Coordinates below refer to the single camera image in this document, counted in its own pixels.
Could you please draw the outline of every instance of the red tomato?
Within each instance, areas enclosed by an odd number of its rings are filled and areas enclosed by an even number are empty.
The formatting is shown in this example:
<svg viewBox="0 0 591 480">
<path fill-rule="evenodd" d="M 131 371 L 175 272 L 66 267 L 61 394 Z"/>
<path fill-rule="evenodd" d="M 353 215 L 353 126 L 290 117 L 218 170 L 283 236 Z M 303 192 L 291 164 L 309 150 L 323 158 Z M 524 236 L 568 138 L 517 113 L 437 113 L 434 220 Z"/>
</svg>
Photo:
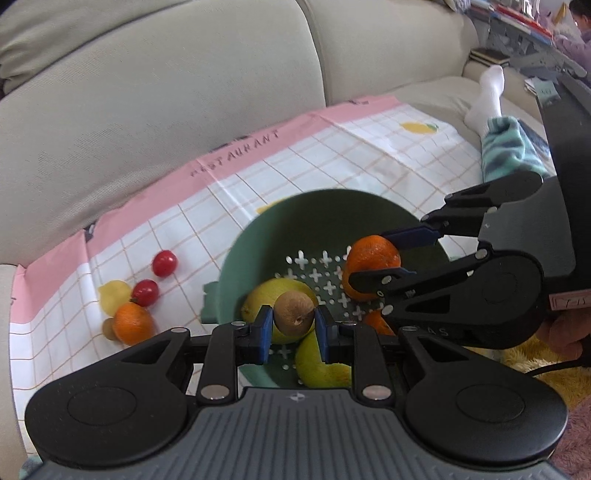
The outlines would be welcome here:
<svg viewBox="0 0 591 480">
<path fill-rule="evenodd" d="M 162 250 L 152 260 L 152 271 L 160 278 L 168 277 L 177 269 L 178 259 L 170 250 Z"/>
<path fill-rule="evenodd" d="M 156 303 L 160 289 L 154 280 L 142 280 L 134 287 L 131 298 L 140 307 L 149 307 Z"/>
</svg>

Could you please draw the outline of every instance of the green sticky note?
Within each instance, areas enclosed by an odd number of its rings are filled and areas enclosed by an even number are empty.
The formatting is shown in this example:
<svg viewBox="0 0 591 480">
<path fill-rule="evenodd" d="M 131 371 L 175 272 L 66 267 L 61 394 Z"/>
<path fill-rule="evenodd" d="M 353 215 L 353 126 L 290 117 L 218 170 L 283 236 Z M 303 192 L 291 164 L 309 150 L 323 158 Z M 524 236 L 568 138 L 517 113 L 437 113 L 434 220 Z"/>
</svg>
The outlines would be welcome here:
<svg viewBox="0 0 591 480">
<path fill-rule="evenodd" d="M 556 87 L 554 86 L 554 82 L 549 80 L 537 80 L 533 82 L 535 94 L 540 99 L 540 103 L 542 105 L 547 105 L 548 103 L 559 100 L 560 95 L 556 91 Z"/>
</svg>

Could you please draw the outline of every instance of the green basket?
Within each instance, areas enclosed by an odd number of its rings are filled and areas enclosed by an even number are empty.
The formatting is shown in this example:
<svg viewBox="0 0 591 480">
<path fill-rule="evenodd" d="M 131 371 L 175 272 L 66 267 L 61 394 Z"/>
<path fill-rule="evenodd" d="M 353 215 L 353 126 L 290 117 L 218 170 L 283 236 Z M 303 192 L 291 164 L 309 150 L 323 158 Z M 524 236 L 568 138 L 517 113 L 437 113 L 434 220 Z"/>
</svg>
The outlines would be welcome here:
<svg viewBox="0 0 591 480">
<path fill-rule="evenodd" d="M 335 319 L 361 319 L 379 309 L 379 300 L 357 304 L 340 285 L 340 269 L 356 240 L 419 221 L 382 197 L 357 190 L 331 189 L 283 200 L 254 219 L 232 246 L 218 282 L 204 287 L 203 323 L 241 318 L 247 295 L 271 278 L 291 277 L 306 283 L 326 302 Z M 401 252 L 402 266 L 424 271 L 449 261 L 441 245 Z M 269 363 L 245 365 L 241 371 L 257 387 L 302 388 L 294 367 L 297 345 L 272 346 Z"/>
</svg>

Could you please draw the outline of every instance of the white sock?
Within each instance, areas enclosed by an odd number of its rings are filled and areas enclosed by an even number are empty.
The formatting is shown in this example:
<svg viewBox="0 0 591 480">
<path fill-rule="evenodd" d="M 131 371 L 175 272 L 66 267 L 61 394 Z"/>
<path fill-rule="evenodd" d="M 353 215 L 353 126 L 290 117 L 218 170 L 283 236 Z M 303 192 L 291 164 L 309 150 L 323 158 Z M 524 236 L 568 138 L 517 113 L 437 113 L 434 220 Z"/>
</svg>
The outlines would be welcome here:
<svg viewBox="0 0 591 480">
<path fill-rule="evenodd" d="M 501 95 L 505 89 L 503 67 L 493 65 L 480 77 L 480 95 L 464 117 L 464 123 L 480 138 L 488 133 L 488 119 L 501 116 Z"/>
</svg>

